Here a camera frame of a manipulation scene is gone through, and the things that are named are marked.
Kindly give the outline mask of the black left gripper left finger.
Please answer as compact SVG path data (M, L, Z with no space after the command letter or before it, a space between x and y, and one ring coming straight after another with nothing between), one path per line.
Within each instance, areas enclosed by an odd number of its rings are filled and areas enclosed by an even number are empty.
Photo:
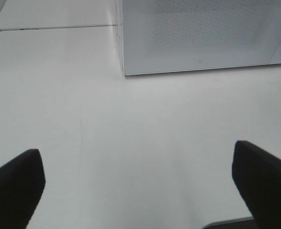
M29 149L0 167L0 229L27 228L45 183L37 149Z

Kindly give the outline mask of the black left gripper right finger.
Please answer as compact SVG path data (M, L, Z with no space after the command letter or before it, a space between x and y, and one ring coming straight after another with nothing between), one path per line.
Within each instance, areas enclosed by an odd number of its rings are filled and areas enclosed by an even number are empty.
M237 141L232 178L258 228L281 229L281 159L249 141Z

